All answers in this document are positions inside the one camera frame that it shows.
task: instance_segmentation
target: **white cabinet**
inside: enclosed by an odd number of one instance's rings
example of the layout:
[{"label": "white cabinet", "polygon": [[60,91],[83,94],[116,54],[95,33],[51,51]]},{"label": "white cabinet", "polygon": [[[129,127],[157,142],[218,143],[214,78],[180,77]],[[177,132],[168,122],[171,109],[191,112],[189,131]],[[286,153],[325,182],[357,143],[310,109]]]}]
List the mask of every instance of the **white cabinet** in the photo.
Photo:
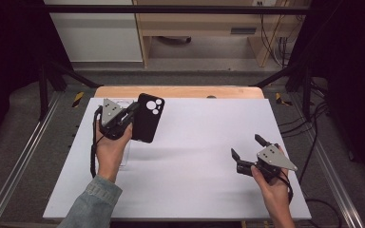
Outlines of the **white cabinet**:
[{"label": "white cabinet", "polygon": [[[130,0],[45,0],[51,5],[132,5]],[[134,14],[51,13],[72,63],[142,62]]]}]

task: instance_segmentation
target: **gray floor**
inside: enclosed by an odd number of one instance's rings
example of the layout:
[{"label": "gray floor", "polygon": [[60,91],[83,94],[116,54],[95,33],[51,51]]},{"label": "gray floor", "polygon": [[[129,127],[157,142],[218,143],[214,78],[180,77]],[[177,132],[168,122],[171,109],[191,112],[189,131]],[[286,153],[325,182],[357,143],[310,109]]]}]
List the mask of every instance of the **gray floor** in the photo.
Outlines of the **gray floor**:
[{"label": "gray floor", "polygon": [[[266,68],[258,68],[251,55],[243,51],[249,49],[245,39],[233,41],[223,38],[193,38],[191,44],[181,44],[164,40],[155,40],[151,50],[149,66],[123,64],[117,70],[106,66],[89,68],[82,66],[81,74],[96,83],[105,85],[252,85],[273,72],[279,70],[274,60],[269,60]],[[284,89],[286,79],[274,82],[263,89],[270,100],[278,124],[289,123],[300,117],[294,105],[276,103],[276,93],[283,101],[294,102],[295,94],[288,94]],[[55,223],[42,219],[61,168],[77,132],[77,125],[82,120],[88,98],[94,89],[80,85],[67,78],[69,86],[61,93],[61,100],[52,116],[39,145],[36,147],[26,170],[13,192],[0,222]],[[84,91],[85,95],[78,107],[71,107],[75,95]],[[38,85],[31,84],[11,94],[10,111],[0,128],[0,189],[10,175],[39,116]],[[312,102],[319,104],[323,100],[316,94]],[[318,118],[318,139],[321,141],[330,161],[340,176],[347,193],[352,199],[365,226],[365,166],[349,161],[347,148],[343,143],[332,119],[327,114]],[[281,127],[281,131],[296,126],[297,123]],[[299,167],[300,174],[311,143],[305,133],[295,137],[283,134],[284,142],[291,160]],[[316,198],[331,203],[338,212],[335,194],[326,180],[316,154],[313,155],[301,185],[307,198]],[[313,221],[322,227],[336,227],[335,214],[320,203],[310,203]],[[298,227],[311,226],[307,221],[299,221]],[[248,227],[264,227],[263,222],[252,221]]]}]

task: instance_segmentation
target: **hand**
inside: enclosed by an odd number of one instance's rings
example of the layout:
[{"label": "hand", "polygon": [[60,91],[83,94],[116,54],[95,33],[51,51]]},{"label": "hand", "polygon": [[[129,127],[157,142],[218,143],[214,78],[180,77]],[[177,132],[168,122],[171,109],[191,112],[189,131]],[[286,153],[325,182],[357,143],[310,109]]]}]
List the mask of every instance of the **hand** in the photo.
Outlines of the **hand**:
[{"label": "hand", "polygon": [[[281,170],[287,177],[288,170],[283,168]],[[290,215],[288,189],[286,184],[277,178],[272,179],[269,183],[266,182],[263,175],[254,165],[251,166],[251,172],[259,185],[266,209],[268,210],[269,216],[274,222],[275,227],[295,227],[292,216]],[[280,177],[284,180],[286,179],[282,173],[280,173]]]},{"label": "hand", "polygon": [[125,129],[124,135],[118,140],[110,140],[103,137],[99,130],[99,123],[96,123],[97,160],[99,161],[99,171],[97,175],[111,182],[115,182],[118,170],[123,160],[126,144],[132,137],[132,123]]}]

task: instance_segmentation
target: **sleeve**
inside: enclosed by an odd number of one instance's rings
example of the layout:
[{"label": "sleeve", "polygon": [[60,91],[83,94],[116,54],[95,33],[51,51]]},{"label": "sleeve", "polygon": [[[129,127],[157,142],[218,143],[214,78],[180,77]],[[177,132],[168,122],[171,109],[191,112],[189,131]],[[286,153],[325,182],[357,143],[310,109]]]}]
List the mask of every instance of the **sleeve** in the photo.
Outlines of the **sleeve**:
[{"label": "sleeve", "polygon": [[117,185],[97,175],[58,227],[108,227],[122,192]]}]

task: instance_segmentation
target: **yellow and black tape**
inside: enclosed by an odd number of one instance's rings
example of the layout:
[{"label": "yellow and black tape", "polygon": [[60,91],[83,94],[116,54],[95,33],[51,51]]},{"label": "yellow and black tape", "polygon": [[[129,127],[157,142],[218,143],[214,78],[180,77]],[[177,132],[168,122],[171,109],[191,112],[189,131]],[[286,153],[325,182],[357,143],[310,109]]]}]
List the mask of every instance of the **yellow and black tape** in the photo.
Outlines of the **yellow and black tape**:
[{"label": "yellow and black tape", "polygon": [[281,98],[280,98],[280,94],[277,93],[277,104],[280,104],[280,105],[288,105],[288,106],[291,106],[292,103],[291,102],[284,102]]},{"label": "yellow and black tape", "polygon": [[84,92],[78,92],[78,94],[76,94],[75,100],[73,101],[72,107],[77,107],[79,105],[79,103],[82,100],[82,97],[84,95]]}]

